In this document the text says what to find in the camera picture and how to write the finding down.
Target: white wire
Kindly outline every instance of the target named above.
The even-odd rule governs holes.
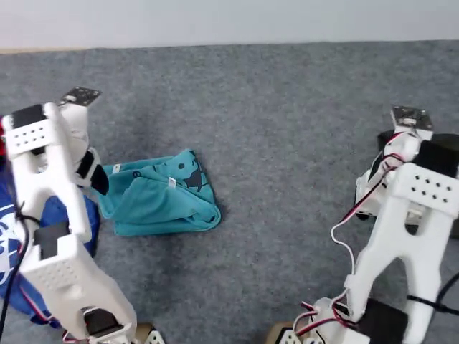
[[[316,311],[310,311],[310,312],[304,312],[301,313],[298,317],[296,317],[295,321],[293,322],[292,330],[294,333],[296,333],[296,328],[298,327],[298,323],[300,322],[301,319],[305,317],[310,317],[312,315],[317,315]]]
[[[351,256],[351,274],[354,274],[355,273],[355,269],[356,269],[356,262],[355,262],[355,258],[354,258],[354,253],[352,252],[352,248],[348,244],[346,244],[345,242],[342,242],[341,240],[338,240],[335,237],[335,230],[338,227],[340,227],[343,224],[345,224],[347,221],[349,221],[349,219],[356,213],[358,208],[359,207],[356,207],[343,221],[341,221],[338,224],[334,225],[331,228],[331,231],[330,231],[331,239],[334,242],[336,242],[338,245],[344,246],[347,249],[347,252],[349,252],[349,256]]]

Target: red wire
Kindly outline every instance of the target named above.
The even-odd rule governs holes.
[[[319,326],[323,325],[323,324],[326,324],[326,323],[331,323],[332,321],[338,321],[336,320],[334,317],[330,317],[328,319],[322,319],[322,320],[319,320],[318,322],[313,322],[312,324],[310,324],[309,326],[305,326],[304,328],[302,328],[301,330],[299,330],[296,335],[298,337],[304,335],[305,333],[308,333],[309,331],[315,329],[315,328],[318,328]]]

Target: carpet floor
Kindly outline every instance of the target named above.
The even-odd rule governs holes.
[[[340,293],[350,271],[329,229],[390,129],[392,103],[428,109],[436,132],[459,133],[459,42],[375,42],[94,49],[0,56],[0,113],[103,91],[90,137],[104,163],[193,148],[223,221],[199,234],[126,238],[104,221],[96,261],[169,344],[263,344],[301,300]],[[339,231],[358,252],[372,222]],[[459,270],[448,244],[443,279]],[[392,264],[373,296],[402,307],[404,269]],[[459,286],[446,303],[459,307]],[[459,319],[438,314],[428,344],[458,341]],[[50,344],[61,332],[10,310],[4,342]]]

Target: teal towel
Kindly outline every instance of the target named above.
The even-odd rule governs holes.
[[[109,189],[105,196],[98,194],[99,205],[115,222],[116,234],[206,231],[220,222],[214,192],[192,150],[104,170]]]

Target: folded fabric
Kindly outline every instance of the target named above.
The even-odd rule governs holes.
[[[11,271],[18,259],[19,240],[14,236],[13,225],[14,206],[7,192],[6,180],[11,176],[0,168],[0,296],[4,296]],[[99,232],[99,212],[97,204],[85,196],[87,215],[90,220],[93,237],[85,244],[86,249],[94,255]],[[50,226],[61,221],[68,221],[67,210],[64,204],[53,196],[45,204],[40,220],[40,226]],[[16,276],[9,299],[10,305],[16,310],[30,316],[33,323],[40,325],[50,324],[57,328],[60,324],[48,312],[42,296],[21,275]]]
[[[174,157],[104,166],[102,215],[119,235],[206,231],[220,222],[214,192],[192,150]]]

